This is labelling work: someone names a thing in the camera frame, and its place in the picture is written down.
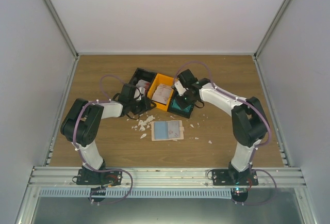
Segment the black bin with red cards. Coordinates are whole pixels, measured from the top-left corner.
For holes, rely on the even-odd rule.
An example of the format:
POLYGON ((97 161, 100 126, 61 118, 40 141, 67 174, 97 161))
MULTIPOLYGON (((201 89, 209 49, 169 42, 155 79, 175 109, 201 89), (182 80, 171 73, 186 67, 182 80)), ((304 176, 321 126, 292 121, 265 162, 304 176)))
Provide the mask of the black bin with red cards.
POLYGON ((156 78, 157 73, 153 71, 148 71, 143 68, 137 68, 132 75, 129 84, 135 85, 138 88, 144 88, 144 95, 147 96, 149 89, 156 78))

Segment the white patterned credit card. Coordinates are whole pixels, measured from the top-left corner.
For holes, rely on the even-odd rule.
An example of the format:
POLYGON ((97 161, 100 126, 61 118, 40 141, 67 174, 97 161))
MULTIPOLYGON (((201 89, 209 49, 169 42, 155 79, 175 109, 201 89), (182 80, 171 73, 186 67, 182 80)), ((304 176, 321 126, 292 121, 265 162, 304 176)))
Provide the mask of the white patterned credit card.
POLYGON ((179 121, 167 122, 168 127, 168 138, 175 139, 180 137, 180 125, 179 121))

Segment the beige card holder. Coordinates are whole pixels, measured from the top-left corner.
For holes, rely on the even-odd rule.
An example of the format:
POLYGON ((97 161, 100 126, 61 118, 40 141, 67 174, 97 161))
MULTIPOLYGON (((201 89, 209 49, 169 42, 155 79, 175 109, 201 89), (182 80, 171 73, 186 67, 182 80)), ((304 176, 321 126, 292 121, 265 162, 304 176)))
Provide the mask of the beige card holder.
POLYGON ((151 123, 151 140, 183 140, 184 130, 183 122, 181 120, 153 121, 151 123))

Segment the yellow bin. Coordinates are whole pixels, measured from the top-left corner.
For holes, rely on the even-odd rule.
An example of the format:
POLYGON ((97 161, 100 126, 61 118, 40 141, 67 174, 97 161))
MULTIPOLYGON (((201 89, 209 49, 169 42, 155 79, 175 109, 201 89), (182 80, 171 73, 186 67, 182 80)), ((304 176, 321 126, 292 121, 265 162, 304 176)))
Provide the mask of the yellow bin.
POLYGON ((157 73, 150 85, 147 97, 156 103, 156 107, 168 111, 171 97, 174 93, 172 88, 174 78, 157 73))

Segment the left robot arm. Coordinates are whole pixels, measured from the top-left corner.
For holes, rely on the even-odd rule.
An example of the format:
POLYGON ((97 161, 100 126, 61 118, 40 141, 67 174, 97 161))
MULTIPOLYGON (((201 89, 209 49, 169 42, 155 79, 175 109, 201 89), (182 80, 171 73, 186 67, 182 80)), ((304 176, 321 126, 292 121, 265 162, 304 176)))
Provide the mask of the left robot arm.
POLYGON ((75 100, 61 124, 60 132, 78 152, 82 167, 89 171, 88 178, 93 184, 100 185, 106 180, 105 161, 95 142, 100 122, 124 116, 132 119, 155 107, 156 103, 142 92, 141 87, 131 84, 124 84, 120 93, 106 101, 75 100))

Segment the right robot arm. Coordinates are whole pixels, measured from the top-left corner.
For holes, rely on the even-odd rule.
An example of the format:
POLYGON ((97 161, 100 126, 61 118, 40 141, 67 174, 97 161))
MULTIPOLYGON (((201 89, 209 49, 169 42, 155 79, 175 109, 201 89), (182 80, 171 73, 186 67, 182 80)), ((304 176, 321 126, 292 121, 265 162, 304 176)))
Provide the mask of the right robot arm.
POLYGON ((178 74, 174 87, 180 108, 196 102, 210 103, 231 117, 237 145, 228 165, 228 179, 234 185, 242 184, 251 173, 253 156, 261 141, 265 136, 271 139, 270 125, 259 99, 234 95, 208 78, 198 80, 189 69, 178 74))

